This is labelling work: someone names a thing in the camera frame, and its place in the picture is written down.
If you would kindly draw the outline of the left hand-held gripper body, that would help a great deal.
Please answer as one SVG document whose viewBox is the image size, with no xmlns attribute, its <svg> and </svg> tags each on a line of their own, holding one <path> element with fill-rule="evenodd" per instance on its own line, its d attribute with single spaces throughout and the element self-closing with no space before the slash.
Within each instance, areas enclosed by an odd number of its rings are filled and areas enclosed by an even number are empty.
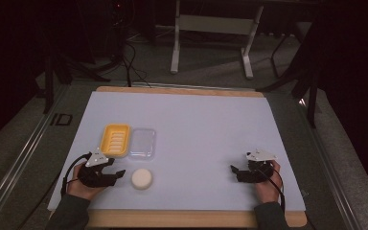
<svg viewBox="0 0 368 230">
<path fill-rule="evenodd" d="M 78 175 L 80 182 L 91 188 L 113 186 L 114 184 L 110 183 L 110 177 L 113 174 L 103 174 L 103 169 L 105 168 L 103 163 L 107 161 L 107 158 L 100 152 L 92 153 L 89 151 L 86 154 L 87 161 L 80 168 Z"/>
</svg>

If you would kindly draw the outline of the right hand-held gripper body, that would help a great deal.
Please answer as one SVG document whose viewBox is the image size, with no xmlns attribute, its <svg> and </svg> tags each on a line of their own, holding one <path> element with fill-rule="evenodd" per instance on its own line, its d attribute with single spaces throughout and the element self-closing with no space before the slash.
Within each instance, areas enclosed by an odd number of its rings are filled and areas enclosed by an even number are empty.
<svg viewBox="0 0 368 230">
<path fill-rule="evenodd" d="M 246 159 L 252 183 L 265 182 L 273 175 L 272 161 L 277 159 L 275 154 L 264 149 L 254 149 L 246 154 Z"/>
</svg>

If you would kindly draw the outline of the person's right hand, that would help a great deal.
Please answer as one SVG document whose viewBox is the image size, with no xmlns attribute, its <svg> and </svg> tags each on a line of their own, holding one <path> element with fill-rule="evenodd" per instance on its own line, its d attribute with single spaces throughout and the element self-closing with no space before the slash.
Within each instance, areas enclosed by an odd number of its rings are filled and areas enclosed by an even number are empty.
<svg viewBox="0 0 368 230">
<path fill-rule="evenodd" d="M 273 175 L 269 180 L 255 185 L 257 197 L 261 203 L 278 202 L 281 188 L 283 187 L 280 176 L 280 165 L 276 161 L 271 161 L 274 169 Z"/>
</svg>

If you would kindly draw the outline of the person's left hand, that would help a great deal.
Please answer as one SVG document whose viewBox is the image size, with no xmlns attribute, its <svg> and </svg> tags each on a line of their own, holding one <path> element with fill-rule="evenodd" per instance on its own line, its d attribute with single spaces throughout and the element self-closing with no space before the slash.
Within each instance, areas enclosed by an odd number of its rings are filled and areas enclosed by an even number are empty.
<svg viewBox="0 0 368 230">
<path fill-rule="evenodd" d="M 83 185 L 78 179 L 78 175 L 82 166 L 83 164 L 78 164 L 74 167 L 73 176 L 71 181 L 67 185 L 66 193 L 70 196 L 77 196 L 87 200 L 93 200 L 104 190 L 104 187 L 91 188 Z"/>
</svg>

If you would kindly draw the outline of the yellow soap dish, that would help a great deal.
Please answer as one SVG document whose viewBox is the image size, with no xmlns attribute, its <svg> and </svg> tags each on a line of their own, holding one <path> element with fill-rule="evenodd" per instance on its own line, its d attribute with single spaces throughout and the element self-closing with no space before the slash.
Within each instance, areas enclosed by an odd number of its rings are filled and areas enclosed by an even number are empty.
<svg viewBox="0 0 368 230">
<path fill-rule="evenodd" d="M 108 124 L 103 131 L 100 151 L 108 157 L 124 157 L 129 144 L 130 126 Z"/>
</svg>

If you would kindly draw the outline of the round white soap bar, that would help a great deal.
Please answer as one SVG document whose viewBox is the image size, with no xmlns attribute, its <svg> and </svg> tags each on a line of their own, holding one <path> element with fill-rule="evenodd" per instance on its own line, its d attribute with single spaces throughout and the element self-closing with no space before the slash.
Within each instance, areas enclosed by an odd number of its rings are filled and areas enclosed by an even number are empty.
<svg viewBox="0 0 368 230">
<path fill-rule="evenodd" d="M 137 169 L 133 172 L 131 183 L 137 190 L 146 190 L 152 184 L 152 173 L 148 169 Z"/>
</svg>

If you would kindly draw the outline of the black stand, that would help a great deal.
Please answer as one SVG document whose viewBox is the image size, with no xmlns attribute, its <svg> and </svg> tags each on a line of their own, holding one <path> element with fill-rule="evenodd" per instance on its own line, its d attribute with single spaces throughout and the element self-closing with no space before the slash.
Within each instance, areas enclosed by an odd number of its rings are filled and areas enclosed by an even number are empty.
<svg viewBox="0 0 368 230">
<path fill-rule="evenodd" d="M 69 84 L 72 80 L 70 69 L 77 70 L 94 81 L 109 82 L 109 79 L 99 75 L 100 72 L 108 70 L 116 65 L 115 61 L 111 61 L 100 67 L 86 67 L 80 62 L 64 54 L 50 54 L 44 58 L 44 87 L 37 91 L 38 98 L 45 99 L 44 114 L 47 114 L 55 101 L 54 79 L 55 76 L 61 83 Z"/>
<path fill-rule="evenodd" d="M 257 92 L 271 92 L 283 85 L 286 85 L 292 81 L 296 81 L 294 87 L 291 90 L 291 96 L 294 99 L 302 100 L 306 93 L 309 93 L 308 107 L 307 107 L 307 120 L 312 128 L 316 128 L 315 124 L 315 106 L 318 91 L 318 83 L 320 77 L 320 67 L 311 63 L 305 67 L 292 67 L 290 66 L 281 78 L 274 83 L 256 88 Z"/>
</svg>

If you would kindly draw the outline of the white metal stand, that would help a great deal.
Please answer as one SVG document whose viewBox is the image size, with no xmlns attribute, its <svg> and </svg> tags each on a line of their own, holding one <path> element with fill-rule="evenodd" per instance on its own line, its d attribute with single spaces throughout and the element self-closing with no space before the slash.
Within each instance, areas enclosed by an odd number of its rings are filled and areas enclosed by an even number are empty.
<svg viewBox="0 0 368 230">
<path fill-rule="evenodd" d="M 172 48 L 171 73 L 177 74 L 179 69 L 181 31 L 247 35 L 247 43 L 241 47 L 241 60 L 245 77 L 251 80 L 254 74 L 249 54 L 265 6 L 260 5 L 257 8 L 253 19 L 241 19 L 182 14 L 180 12 L 180 4 L 181 0 L 175 0 L 174 44 Z"/>
</svg>

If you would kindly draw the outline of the metal floor rail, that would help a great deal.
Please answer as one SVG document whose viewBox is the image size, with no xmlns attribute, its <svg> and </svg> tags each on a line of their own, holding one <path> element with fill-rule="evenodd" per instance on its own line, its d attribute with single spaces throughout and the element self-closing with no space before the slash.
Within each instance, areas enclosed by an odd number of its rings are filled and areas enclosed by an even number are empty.
<svg viewBox="0 0 368 230">
<path fill-rule="evenodd" d="M 353 209 L 343 191 L 341 183 L 337 178 L 335 169 L 332 166 L 332 162 L 324 145 L 322 144 L 317 129 L 312 127 L 308 120 L 307 113 L 309 112 L 309 105 L 304 99 L 297 100 L 297 102 L 299 113 L 303 119 L 305 127 L 308 129 L 310 140 L 317 153 L 317 158 L 319 165 L 321 166 L 322 173 L 327 180 L 329 189 L 333 195 L 333 200 L 343 218 L 344 224 L 347 230 L 360 230 L 357 217 L 353 213 Z"/>
<path fill-rule="evenodd" d="M 0 131 L 0 211 L 68 88 L 60 85 L 54 90 L 53 104 L 46 112 L 43 99 L 31 99 Z"/>
</svg>

